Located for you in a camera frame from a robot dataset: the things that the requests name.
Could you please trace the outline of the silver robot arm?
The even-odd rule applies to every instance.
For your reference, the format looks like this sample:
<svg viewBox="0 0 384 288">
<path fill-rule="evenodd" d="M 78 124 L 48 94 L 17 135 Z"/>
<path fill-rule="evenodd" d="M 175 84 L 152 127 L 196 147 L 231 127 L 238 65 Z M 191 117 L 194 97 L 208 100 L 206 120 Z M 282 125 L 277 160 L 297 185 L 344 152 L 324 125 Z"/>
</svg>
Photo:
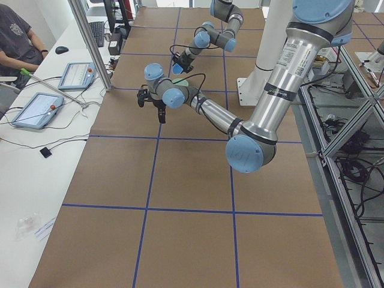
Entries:
<svg viewBox="0 0 384 288">
<path fill-rule="evenodd" d="M 353 1 L 271 1 L 255 69 L 239 86 L 254 106 L 246 121 L 199 88 L 173 83 L 158 63 L 145 67 L 138 105 L 152 103 L 160 122 L 167 108 L 190 106 L 227 134 L 230 166 L 255 172 L 275 156 L 277 130 L 318 52 L 350 41 L 353 9 Z"/>
<path fill-rule="evenodd" d="M 237 44 L 236 34 L 244 23 L 242 11 L 232 1 L 214 0 L 211 2 L 210 14 L 215 18 L 227 23 L 223 31 L 215 29 L 212 22 L 206 21 L 195 30 L 194 38 L 185 47 L 182 53 L 173 54 L 172 73 L 180 75 L 189 73 L 192 62 L 210 45 L 215 45 L 226 52 L 232 52 Z"/>
</svg>

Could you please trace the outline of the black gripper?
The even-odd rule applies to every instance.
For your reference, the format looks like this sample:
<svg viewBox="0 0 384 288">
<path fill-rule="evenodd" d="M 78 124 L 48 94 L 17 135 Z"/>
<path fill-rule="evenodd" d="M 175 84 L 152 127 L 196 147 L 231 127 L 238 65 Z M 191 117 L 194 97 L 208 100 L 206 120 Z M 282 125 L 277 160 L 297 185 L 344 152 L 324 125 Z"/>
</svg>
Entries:
<svg viewBox="0 0 384 288">
<path fill-rule="evenodd" d="M 183 73 L 189 73 L 193 66 L 191 65 L 194 60 L 192 53 L 189 50 L 185 50 L 182 54 L 176 52 L 173 56 L 173 64 L 177 63 L 184 68 Z"/>
<path fill-rule="evenodd" d="M 150 92 L 148 91 L 148 88 L 145 88 L 145 85 L 142 85 L 137 93 L 137 103 L 139 107 L 143 108 L 146 102 L 152 103 L 158 109 L 159 123 L 165 124 L 166 123 L 166 105 L 163 103 L 162 100 L 154 99 L 151 96 Z"/>
</svg>

